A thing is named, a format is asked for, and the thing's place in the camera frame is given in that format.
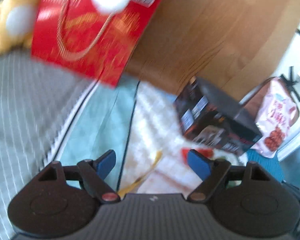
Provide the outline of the patterned bed quilt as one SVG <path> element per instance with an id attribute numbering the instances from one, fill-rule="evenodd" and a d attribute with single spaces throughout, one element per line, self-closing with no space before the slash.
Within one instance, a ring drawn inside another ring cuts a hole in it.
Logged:
<path id="1" fill-rule="evenodd" d="M 127 75 L 110 88 L 27 51 L 0 56 L 0 239 L 14 234 L 10 200 L 53 160 L 75 165 L 114 150 L 106 182 L 115 190 L 145 174 L 158 153 L 171 174 L 187 174 L 181 152 L 198 145 L 182 136 L 174 99 Z"/>

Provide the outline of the pink twisted snack bag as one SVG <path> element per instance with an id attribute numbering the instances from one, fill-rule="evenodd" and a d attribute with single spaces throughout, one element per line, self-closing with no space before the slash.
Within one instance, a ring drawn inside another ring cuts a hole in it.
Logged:
<path id="1" fill-rule="evenodd" d="M 273 158 L 298 118 L 298 107 L 278 77 L 268 82 L 266 93 L 256 115 L 262 138 L 253 146 L 265 158 Z"/>

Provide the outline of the clear yellow snack wrapper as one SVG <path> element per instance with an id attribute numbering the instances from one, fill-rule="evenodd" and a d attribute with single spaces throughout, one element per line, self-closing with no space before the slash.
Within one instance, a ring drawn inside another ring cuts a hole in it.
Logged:
<path id="1" fill-rule="evenodd" d="M 158 163 L 161 161 L 162 159 L 162 151 L 158 151 L 156 153 L 156 156 L 155 156 L 155 159 L 154 159 L 154 162 L 153 164 L 150 166 L 149 170 L 139 176 L 132 184 L 130 184 L 129 186 L 127 187 L 124 187 L 122 189 L 120 189 L 117 194 L 123 198 L 126 194 L 130 193 L 130 192 L 133 192 L 134 190 L 136 190 L 137 187 L 139 187 L 143 182 L 144 180 L 150 175 L 151 172 L 153 172 L 155 170 L 155 168 L 157 167 Z"/>

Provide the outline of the black sheep print box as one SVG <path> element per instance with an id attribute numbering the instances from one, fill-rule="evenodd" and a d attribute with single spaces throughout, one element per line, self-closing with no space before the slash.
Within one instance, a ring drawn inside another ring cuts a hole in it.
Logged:
<path id="1" fill-rule="evenodd" d="M 262 138 L 253 117 L 231 96 L 192 77 L 174 101 L 183 136 L 241 156 Z"/>

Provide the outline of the black tape strips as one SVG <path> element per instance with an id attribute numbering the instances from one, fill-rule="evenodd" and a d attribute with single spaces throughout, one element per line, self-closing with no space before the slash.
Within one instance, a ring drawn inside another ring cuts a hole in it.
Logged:
<path id="1" fill-rule="evenodd" d="M 300 102 L 300 28 L 296 29 L 285 53 L 283 64 L 286 69 L 282 72 L 281 78 L 290 94 Z"/>

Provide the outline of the blue patterned blanket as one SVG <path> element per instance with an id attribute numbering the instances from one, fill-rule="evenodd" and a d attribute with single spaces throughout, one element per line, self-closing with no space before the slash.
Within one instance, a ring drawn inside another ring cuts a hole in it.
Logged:
<path id="1" fill-rule="evenodd" d="M 247 151 L 248 160 L 259 163 L 266 171 L 268 171 L 276 180 L 283 181 L 285 177 L 283 175 L 282 168 L 280 166 L 277 153 L 273 158 L 266 158 L 260 155 L 256 150 Z"/>

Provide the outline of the red gift box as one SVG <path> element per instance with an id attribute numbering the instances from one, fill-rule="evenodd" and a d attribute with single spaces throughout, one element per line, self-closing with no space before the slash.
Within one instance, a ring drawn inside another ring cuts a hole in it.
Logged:
<path id="1" fill-rule="evenodd" d="M 41 0 L 31 54 L 116 87 L 161 0 L 131 0 L 103 14 L 92 0 Z"/>

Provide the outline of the red spicy snack packet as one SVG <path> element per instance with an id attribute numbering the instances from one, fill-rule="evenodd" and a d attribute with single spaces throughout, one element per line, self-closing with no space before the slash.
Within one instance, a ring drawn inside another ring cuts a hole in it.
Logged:
<path id="1" fill-rule="evenodd" d="M 187 155 L 188 155 L 188 152 L 190 151 L 191 149 L 190 148 L 182 148 L 181 149 L 181 155 L 182 157 L 186 160 L 187 159 Z M 200 153 L 201 155 L 207 157 L 207 158 L 212 158 L 213 155 L 214 155 L 214 152 L 212 149 L 210 148 L 197 148 L 196 151 L 198 153 Z"/>

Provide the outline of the wooden headboard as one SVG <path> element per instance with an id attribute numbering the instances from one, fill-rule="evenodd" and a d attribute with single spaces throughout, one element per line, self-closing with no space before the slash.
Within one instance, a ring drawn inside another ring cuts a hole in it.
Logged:
<path id="1" fill-rule="evenodd" d="M 300 0 L 162 0 L 125 71 L 178 94 L 202 77 L 240 100 L 275 72 Z"/>

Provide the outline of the yellow duck plush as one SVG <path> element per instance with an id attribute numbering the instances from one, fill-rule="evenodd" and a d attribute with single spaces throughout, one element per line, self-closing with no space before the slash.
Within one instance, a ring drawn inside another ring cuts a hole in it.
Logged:
<path id="1" fill-rule="evenodd" d="M 40 0 L 0 2 L 0 55 L 15 47 L 30 48 Z"/>

